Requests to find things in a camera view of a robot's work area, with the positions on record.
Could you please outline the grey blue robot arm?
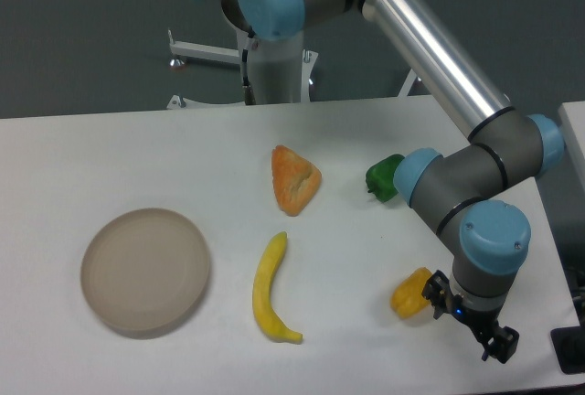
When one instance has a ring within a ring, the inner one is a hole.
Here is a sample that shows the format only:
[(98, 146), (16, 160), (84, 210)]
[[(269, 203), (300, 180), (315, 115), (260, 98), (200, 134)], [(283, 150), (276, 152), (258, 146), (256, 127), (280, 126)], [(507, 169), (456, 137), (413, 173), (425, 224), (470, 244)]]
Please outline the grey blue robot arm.
[(449, 156), (417, 150), (383, 179), (452, 253), (451, 274), (434, 273), (422, 295), (436, 315), (468, 326), (486, 358), (510, 359), (519, 335), (500, 326), (498, 316), (527, 257), (531, 228), (497, 195), (561, 159), (557, 125), (518, 113), (423, 0), (220, 1), (245, 33), (239, 67), (248, 105), (302, 98), (299, 40), (311, 25), (356, 9), (393, 43), (468, 140)]

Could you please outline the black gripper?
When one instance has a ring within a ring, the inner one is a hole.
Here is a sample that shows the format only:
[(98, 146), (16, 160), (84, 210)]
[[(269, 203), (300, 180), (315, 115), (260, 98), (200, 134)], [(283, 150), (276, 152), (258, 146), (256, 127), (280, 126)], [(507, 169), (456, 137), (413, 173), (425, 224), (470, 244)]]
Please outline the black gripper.
[(466, 325), (474, 336), (480, 336), (484, 348), (482, 361), (494, 358), (505, 364), (516, 352), (519, 333), (515, 329), (499, 325), (498, 317), (505, 303), (505, 294), (481, 297), (462, 290), (451, 290), (449, 279), (442, 271), (436, 271), (423, 286), (422, 297), (433, 308), (433, 318), (452, 315)]

